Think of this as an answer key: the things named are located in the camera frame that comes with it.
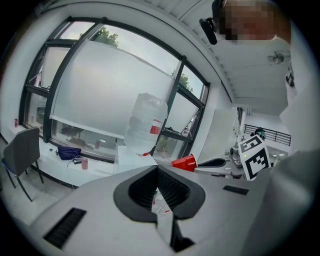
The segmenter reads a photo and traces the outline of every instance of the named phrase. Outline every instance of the chair leg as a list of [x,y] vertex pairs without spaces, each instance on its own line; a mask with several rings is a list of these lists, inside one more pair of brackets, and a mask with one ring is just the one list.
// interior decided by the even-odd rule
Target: chair leg
[[38,174],[39,174],[40,180],[41,180],[41,182],[42,182],[42,184],[43,184],[43,183],[44,183],[44,180],[42,179],[42,175],[41,175],[41,173],[40,173],[38,161],[35,161],[35,165],[36,165],[36,168],[38,169]]
[[21,183],[21,181],[20,181],[19,177],[16,177],[16,179],[18,180],[18,183],[20,184],[20,186],[21,186],[21,188],[22,188],[23,192],[25,193],[26,197],[27,197],[27,198],[29,198],[29,200],[32,202],[32,200],[31,200],[30,196],[28,195],[27,191],[25,190],[24,186],[22,185],[22,183]]
[[12,180],[11,175],[10,175],[10,173],[9,173],[9,171],[8,171],[8,169],[7,169],[6,167],[5,167],[5,171],[6,171],[6,173],[8,174],[9,179],[10,179],[10,181],[11,181],[11,183],[12,183],[13,187],[14,187],[14,188],[16,188],[16,186],[15,186],[15,184],[14,184],[14,181]]

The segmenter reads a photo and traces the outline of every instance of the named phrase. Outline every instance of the cup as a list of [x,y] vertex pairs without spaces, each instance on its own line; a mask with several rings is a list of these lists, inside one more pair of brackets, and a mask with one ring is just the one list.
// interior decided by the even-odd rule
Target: cup
[[171,162],[171,165],[173,167],[183,169],[189,172],[193,172],[194,169],[198,166],[196,158],[193,154],[174,160]]
[[100,148],[100,140],[97,140],[95,142],[94,148],[96,148],[96,149]]
[[86,157],[82,158],[81,167],[82,167],[83,170],[87,170],[88,169],[88,158],[86,158]]

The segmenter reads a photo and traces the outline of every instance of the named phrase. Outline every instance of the purple bag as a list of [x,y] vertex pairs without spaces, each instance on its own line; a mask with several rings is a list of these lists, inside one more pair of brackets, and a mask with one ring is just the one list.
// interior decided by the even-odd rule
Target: purple bag
[[70,146],[58,146],[58,149],[55,151],[56,155],[59,155],[61,160],[72,160],[75,158],[81,158],[80,155],[81,149]]

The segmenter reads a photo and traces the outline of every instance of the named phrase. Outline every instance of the railing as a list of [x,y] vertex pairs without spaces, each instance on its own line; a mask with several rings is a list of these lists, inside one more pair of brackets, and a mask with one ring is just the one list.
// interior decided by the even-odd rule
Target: railing
[[[244,125],[244,133],[245,134],[255,133],[256,129],[258,129],[258,128],[259,128],[258,126],[245,124]],[[265,138],[266,139],[274,141],[274,142],[282,143],[287,146],[291,145],[291,136],[289,134],[275,131],[275,130],[266,129],[263,127],[262,127],[262,129],[264,129],[264,131],[265,131]]]

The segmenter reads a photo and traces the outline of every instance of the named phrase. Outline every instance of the gray chair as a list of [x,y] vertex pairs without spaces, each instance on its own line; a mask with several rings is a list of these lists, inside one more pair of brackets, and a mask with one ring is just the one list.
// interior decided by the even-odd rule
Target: gray chair
[[4,158],[2,159],[6,173],[8,174],[14,188],[16,188],[16,186],[10,176],[10,173],[16,177],[23,192],[31,202],[32,200],[22,185],[19,176],[23,172],[28,174],[27,168],[35,162],[41,182],[44,183],[37,162],[37,160],[40,158],[39,134],[40,130],[38,127],[33,127],[18,132],[14,139],[4,148]]

